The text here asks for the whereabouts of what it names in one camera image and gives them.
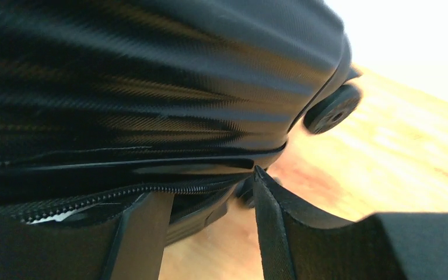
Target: suitcase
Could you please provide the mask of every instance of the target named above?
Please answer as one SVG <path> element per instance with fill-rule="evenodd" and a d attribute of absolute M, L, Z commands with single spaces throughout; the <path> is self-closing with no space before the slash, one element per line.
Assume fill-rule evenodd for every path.
<path fill-rule="evenodd" d="M 358 75 L 323 1 L 0 0 L 0 279 L 156 279 Z M 158 253 L 120 276 L 135 213 Z"/>

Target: wooden floor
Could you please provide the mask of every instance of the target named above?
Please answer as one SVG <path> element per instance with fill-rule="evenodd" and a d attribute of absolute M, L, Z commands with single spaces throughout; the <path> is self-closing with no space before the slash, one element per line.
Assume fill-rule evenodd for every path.
<path fill-rule="evenodd" d="M 269 169 L 284 187 L 350 220 L 374 211 L 448 212 L 448 104 L 368 70 L 359 108 L 323 135 L 301 125 Z M 230 204 L 164 252 L 163 279 L 263 279 L 253 210 Z"/>

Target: suitcase zipper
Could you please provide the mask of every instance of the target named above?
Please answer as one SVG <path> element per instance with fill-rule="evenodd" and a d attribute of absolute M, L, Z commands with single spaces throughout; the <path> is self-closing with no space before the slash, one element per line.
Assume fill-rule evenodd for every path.
<path fill-rule="evenodd" d="M 45 206 L 40 209 L 23 211 L 11 214 L 11 217 L 20 220 L 23 223 L 35 224 L 47 221 L 61 221 L 67 214 L 73 215 L 92 206 L 107 203 L 113 199 L 127 197 L 129 195 L 137 195 L 149 192 L 164 192 L 173 194 L 208 194 L 225 190 L 238 182 L 248 178 L 249 174 L 233 176 L 227 180 L 215 182 L 212 181 L 193 181 L 186 183 L 149 183 L 135 184 L 118 188 L 116 190 L 105 191 L 92 195 L 83 195 L 71 198 L 68 202 L 53 206 Z"/>

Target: black wheel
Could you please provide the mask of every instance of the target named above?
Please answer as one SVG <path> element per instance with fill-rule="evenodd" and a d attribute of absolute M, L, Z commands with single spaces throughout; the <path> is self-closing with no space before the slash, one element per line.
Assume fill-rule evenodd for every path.
<path fill-rule="evenodd" d="M 360 91 L 355 86 L 341 86 L 306 112 L 303 119 L 304 127 L 312 134 L 332 129 L 356 109 L 361 97 Z"/>

